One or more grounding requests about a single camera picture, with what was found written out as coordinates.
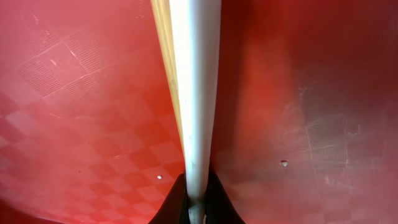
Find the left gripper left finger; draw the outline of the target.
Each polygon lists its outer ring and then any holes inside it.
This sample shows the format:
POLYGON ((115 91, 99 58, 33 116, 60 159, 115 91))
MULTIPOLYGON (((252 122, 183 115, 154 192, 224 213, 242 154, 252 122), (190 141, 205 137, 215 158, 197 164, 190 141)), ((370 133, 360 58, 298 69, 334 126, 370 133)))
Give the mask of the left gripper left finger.
POLYGON ((149 224, 190 224, 185 173, 180 174, 149 224))

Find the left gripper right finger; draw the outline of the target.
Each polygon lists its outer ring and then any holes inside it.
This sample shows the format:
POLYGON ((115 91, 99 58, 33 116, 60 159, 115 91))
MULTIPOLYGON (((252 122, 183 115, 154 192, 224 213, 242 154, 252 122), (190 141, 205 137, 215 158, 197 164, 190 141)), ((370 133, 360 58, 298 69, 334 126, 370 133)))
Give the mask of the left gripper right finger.
POLYGON ((206 224, 245 224, 214 172, 210 172, 208 176, 205 193, 205 215, 206 224))

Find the wooden chopstick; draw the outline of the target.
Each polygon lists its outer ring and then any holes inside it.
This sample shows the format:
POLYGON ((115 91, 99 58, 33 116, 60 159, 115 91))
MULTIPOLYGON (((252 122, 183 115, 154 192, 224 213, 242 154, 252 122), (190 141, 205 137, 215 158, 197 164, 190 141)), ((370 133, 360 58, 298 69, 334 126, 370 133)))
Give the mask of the wooden chopstick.
POLYGON ((169 84, 170 95, 174 108, 175 119, 178 127, 180 144, 183 148, 182 123, 180 114, 180 104, 178 97, 178 80, 176 73, 176 63, 174 54, 174 42, 172 34, 172 21, 170 15, 169 0, 150 0, 152 12, 155 19, 159 44, 162 52, 167 81, 169 84))

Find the white plastic fork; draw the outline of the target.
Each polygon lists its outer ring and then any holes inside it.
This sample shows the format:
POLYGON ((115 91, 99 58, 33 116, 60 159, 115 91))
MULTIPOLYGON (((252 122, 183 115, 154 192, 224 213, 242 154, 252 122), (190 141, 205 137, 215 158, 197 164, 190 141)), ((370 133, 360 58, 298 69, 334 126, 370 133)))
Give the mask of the white plastic fork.
POLYGON ((208 183, 220 51, 221 0, 171 0, 188 217, 201 224, 208 183))

